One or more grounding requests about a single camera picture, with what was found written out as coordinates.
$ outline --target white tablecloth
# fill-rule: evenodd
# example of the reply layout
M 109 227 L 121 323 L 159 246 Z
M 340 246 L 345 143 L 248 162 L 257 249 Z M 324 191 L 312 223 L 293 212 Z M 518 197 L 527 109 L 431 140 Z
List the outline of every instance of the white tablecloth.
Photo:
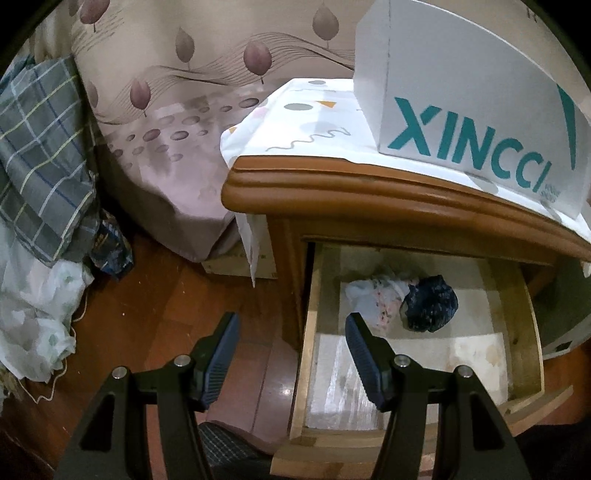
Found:
M 490 193 L 540 213 L 591 243 L 591 207 L 576 220 L 519 193 L 470 174 L 377 152 L 374 138 L 353 94 L 350 79 L 294 79 L 276 90 L 240 124 L 222 134 L 228 166 L 242 155 L 309 155 L 397 168 Z M 237 214 L 238 228 L 254 282 L 263 216 Z

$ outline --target dark blue cloth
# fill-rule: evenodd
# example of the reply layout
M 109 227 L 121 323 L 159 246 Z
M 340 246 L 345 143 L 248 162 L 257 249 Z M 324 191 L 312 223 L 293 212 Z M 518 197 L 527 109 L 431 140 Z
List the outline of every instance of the dark blue cloth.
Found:
M 457 311 L 457 297 L 441 275 L 427 277 L 404 297 L 408 327 L 415 332 L 436 332 L 447 325 Z

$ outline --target metal screw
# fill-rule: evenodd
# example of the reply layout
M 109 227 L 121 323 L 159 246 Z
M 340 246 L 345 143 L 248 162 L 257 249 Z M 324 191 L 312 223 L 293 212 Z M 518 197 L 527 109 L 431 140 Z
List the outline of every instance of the metal screw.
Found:
M 410 358 L 406 355 L 396 355 L 394 357 L 394 363 L 399 367 L 407 367 L 410 365 Z
M 177 358 L 174 359 L 174 364 L 177 367 L 184 367 L 191 363 L 191 357 L 188 355 L 179 355 Z
M 111 373 L 111 375 L 113 375 L 114 379 L 120 380 L 125 375 L 127 375 L 127 369 L 125 367 L 117 367 L 113 370 L 113 373 Z
M 474 370 L 467 365 L 460 365 L 457 367 L 457 372 L 461 377 L 470 378 L 474 374 Z

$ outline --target patterned cloth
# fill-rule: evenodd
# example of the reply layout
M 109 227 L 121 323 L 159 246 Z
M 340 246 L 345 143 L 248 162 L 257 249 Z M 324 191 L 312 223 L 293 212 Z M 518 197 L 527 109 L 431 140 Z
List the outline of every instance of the patterned cloth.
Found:
M 0 217 L 48 266 L 81 261 L 99 226 L 88 114 L 72 56 L 18 58 L 0 80 Z
M 220 466 L 261 456 L 254 448 L 233 433 L 206 421 L 199 425 L 199 437 L 209 466 Z

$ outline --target white fabric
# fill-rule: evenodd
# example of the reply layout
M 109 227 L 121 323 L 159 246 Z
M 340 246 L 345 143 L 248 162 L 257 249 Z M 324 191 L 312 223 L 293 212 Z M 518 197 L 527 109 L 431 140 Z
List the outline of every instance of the white fabric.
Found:
M 220 149 L 231 168 L 242 155 L 304 155 L 345 158 L 354 163 L 397 168 L 490 193 L 551 218 L 591 243 L 591 207 L 587 203 L 576 219 L 552 210 L 517 192 L 485 179 L 440 165 L 383 155 L 353 94 L 350 79 L 294 79 L 272 93 L 240 124 L 226 130 Z M 243 241 L 258 251 L 252 216 L 244 217 Z M 257 257 L 246 252 L 252 270 Z
M 82 263 L 48 268 L 0 222 L 0 362 L 19 380 L 48 382 L 74 353 L 70 321 L 93 278 Z

